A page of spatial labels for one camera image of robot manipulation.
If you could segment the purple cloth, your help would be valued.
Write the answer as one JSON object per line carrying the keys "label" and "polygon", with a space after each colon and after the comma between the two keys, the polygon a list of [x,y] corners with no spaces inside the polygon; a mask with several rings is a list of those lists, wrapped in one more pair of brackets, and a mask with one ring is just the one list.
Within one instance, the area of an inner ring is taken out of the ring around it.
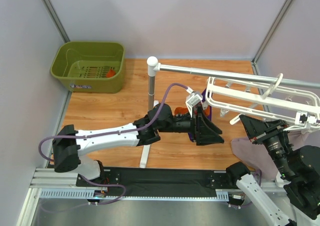
{"label": "purple cloth", "polygon": [[209,120],[211,120],[211,119],[212,119],[212,107],[209,106],[208,103],[206,102],[205,94],[206,94],[206,90],[204,90],[204,91],[202,92],[202,94],[201,94],[202,97],[203,97],[203,99],[202,99],[202,108],[203,108],[203,110],[204,110],[205,116],[206,116]]}

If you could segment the white clip sock hanger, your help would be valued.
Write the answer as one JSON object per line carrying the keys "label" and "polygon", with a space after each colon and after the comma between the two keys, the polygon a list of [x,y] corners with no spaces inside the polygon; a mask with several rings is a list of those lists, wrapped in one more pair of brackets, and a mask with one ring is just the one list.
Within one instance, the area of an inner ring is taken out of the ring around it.
{"label": "white clip sock hanger", "polygon": [[[238,113],[238,116],[230,120],[234,125],[240,120],[240,115],[251,115],[267,120],[284,120],[289,126],[295,122],[297,112],[306,112],[320,119],[320,98],[311,91],[280,86],[283,74],[279,74],[275,83],[255,83],[243,80],[227,80],[227,84],[239,84],[245,87],[245,91],[239,91],[230,87],[216,85],[221,78],[209,77],[206,85],[205,100],[209,106],[220,109],[220,116],[224,116],[230,111]],[[214,95],[222,95],[229,98],[250,102],[249,107],[238,106],[214,99]],[[286,116],[257,109],[258,105],[282,108],[290,110],[294,116]]]}

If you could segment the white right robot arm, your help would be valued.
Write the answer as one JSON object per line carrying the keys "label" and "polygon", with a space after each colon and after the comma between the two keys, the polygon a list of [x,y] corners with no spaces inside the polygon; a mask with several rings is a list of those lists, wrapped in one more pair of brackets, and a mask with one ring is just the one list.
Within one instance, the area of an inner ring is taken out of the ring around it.
{"label": "white right robot arm", "polygon": [[287,184],[267,181],[259,185],[242,162],[226,169],[232,186],[250,199],[269,226],[318,226],[320,224],[320,149],[305,145],[297,150],[289,143],[284,120],[262,121],[240,115],[248,139],[264,145],[280,178]]}

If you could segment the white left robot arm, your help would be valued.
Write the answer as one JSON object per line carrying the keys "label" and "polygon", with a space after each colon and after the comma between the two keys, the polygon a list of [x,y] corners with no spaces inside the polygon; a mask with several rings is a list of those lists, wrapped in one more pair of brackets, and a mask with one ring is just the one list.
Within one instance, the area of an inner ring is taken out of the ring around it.
{"label": "white left robot arm", "polygon": [[66,125],[52,142],[54,170],[97,179],[102,176],[103,166],[87,158],[87,154],[114,147],[150,145],[161,139],[160,132],[187,133],[198,146],[224,143],[221,129],[206,117],[202,105],[192,110],[173,115],[169,105],[158,104],[143,118],[117,128],[85,131]]}

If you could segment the orange sock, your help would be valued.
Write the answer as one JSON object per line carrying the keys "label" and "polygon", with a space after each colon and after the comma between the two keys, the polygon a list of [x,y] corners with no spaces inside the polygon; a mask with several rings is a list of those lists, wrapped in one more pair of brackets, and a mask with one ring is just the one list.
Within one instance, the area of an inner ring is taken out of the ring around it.
{"label": "orange sock", "polygon": [[110,68],[109,71],[105,74],[105,77],[106,78],[112,78],[115,75],[116,75],[116,71],[113,70],[112,68]]}
{"label": "orange sock", "polygon": [[[174,115],[177,115],[177,114],[186,114],[188,113],[188,109],[185,108],[185,107],[177,107],[175,110],[174,110]],[[211,113],[211,108],[208,106],[205,110],[204,110],[204,114],[206,116],[209,116]]]}

